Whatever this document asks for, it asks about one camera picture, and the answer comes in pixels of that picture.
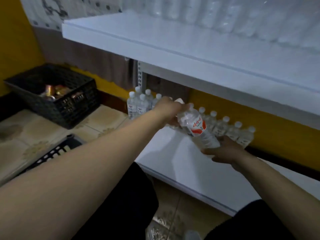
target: leg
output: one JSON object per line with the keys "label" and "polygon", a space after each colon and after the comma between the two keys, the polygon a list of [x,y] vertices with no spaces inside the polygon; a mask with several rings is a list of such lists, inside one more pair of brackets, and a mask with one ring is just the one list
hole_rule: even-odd
{"label": "leg", "polygon": [[135,162],[73,240],[145,239],[159,202],[151,181]]}
{"label": "leg", "polygon": [[212,239],[294,239],[289,230],[263,200],[251,202],[233,218],[213,229]]}

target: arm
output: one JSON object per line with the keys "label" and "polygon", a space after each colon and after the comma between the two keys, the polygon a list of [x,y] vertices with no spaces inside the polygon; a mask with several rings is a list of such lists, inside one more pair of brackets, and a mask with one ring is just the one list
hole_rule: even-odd
{"label": "arm", "polygon": [[320,201],[314,196],[227,136],[222,138],[220,148],[202,152],[242,173],[296,239],[319,239]]}
{"label": "arm", "polygon": [[0,188],[0,239],[70,239],[154,134],[186,106],[164,97],[130,125],[30,170]]}

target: tile floor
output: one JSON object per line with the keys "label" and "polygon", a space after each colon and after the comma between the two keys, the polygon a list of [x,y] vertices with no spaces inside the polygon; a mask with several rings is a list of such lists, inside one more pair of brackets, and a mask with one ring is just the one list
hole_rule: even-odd
{"label": "tile floor", "polygon": [[[126,114],[104,105],[71,130],[29,110],[20,111],[0,122],[0,179],[70,133],[89,142],[128,123]],[[229,219],[228,215],[162,181],[154,179],[154,187],[159,208],[148,227],[151,236],[147,239],[178,240],[185,230],[196,230],[204,238],[215,226]]]}

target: bottom shelf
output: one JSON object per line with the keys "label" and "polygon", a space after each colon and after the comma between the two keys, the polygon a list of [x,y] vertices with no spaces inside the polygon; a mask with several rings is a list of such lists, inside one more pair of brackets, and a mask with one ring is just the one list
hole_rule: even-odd
{"label": "bottom shelf", "polygon": [[[203,155],[192,139],[169,127],[159,130],[135,160],[148,174],[233,216],[258,193],[230,165]],[[320,182],[267,162],[295,184],[320,199]]]}

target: person's left hand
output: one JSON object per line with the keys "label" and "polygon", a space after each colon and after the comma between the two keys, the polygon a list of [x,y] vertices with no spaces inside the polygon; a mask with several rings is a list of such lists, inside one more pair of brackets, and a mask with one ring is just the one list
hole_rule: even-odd
{"label": "person's left hand", "polygon": [[176,115],[189,109],[189,105],[172,101],[169,97],[162,97],[155,105],[154,111],[164,116],[165,124],[179,126]]}

